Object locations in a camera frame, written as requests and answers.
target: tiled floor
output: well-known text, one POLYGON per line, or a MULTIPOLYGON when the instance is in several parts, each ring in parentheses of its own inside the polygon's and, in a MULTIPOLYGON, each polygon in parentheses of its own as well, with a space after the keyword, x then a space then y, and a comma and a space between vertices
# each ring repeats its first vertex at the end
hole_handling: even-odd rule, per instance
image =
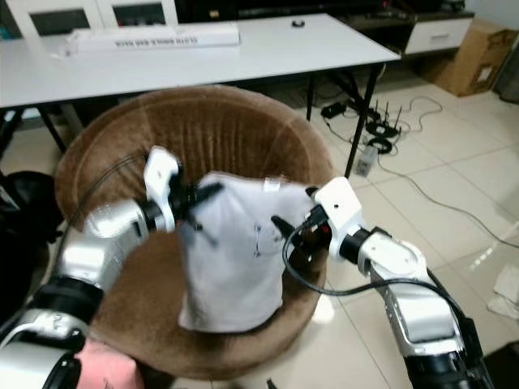
MULTIPOLYGON (((321 88, 328 94, 332 88, 321 88)), ((519 243, 519 107, 491 92, 457 99, 411 75, 381 80, 375 98, 390 110, 408 105, 415 96, 429 96, 444 107, 426 116, 423 131, 398 144, 398 155, 383 156, 384 166, 409 174, 428 194, 462 207, 483 220, 496 234, 519 243)), ((272 96, 304 114, 301 89, 271 90, 272 96)), ((417 100, 402 115, 413 129, 418 117, 435 106, 417 100)), ((334 118, 333 129, 349 138, 356 120, 334 118)), ((337 174, 342 174, 350 146, 330 133, 314 109, 312 123, 328 146, 337 174)), ((1 163, 5 172, 33 169, 52 173, 59 153, 43 130, 23 131, 1 163)), ((478 326, 485 352, 519 339, 519 323, 486 309, 495 278, 506 263, 519 264, 519 250, 497 245, 474 270, 470 265, 494 241, 467 217, 427 201, 404 178, 374 167, 368 178, 353 176, 369 225, 413 242, 478 326)), ((328 285, 343 289, 364 283, 357 270, 330 261, 328 285)), ((410 387, 397 346, 376 293, 323 301, 292 349, 262 368, 232 382, 178 379, 175 388, 263 388, 271 377, 280 388, 410 387)))

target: power adapter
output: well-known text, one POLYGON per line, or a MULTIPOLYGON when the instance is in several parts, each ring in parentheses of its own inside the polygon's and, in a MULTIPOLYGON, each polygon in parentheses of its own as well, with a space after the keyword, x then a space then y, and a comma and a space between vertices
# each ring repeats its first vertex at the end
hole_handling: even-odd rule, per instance
POLYGON ((331 119, 344 112, 346 112, 346 105, 337 102, 321 109, 321 116, 323 118, 331 119))

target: brown fuzzy chair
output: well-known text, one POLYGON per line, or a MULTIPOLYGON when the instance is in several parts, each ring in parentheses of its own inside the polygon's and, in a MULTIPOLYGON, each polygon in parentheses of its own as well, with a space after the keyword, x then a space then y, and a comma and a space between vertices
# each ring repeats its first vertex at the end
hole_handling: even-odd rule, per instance
MULTIPOLYGON (((332 177, 320 137, 289 107, 237 88, 178 88, 111 109, 74 141, 56 174, 63 215, 70 219, 109 166, 153 145, 182 161, 187 182, 212 170, 254 178, 282 175, 309 185, 332 177)), ((143 167, 144 159, 120 169, 93 194, 86 212, 121 199, 143 198, 143 167)), ((185 291, 181 253, 175 233, 154 233, 132 253, 92 324, 97 337, 173 376, 228 379, 285 351, 314 311, 317 294, 285 274, 283 306, 260 327, 224 335, 187 331, 177 324, 185 291)), ((308 263, 294 253, 294 266, 323 285, 326 254, 308 263)))

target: wall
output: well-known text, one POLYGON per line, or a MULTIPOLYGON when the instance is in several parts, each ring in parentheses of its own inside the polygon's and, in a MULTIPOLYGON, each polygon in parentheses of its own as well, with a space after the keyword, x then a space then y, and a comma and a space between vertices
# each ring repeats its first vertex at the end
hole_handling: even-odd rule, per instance
POLYGON ((465 0, 465 5, 481 19, 519 30, 519 0, 465 0))

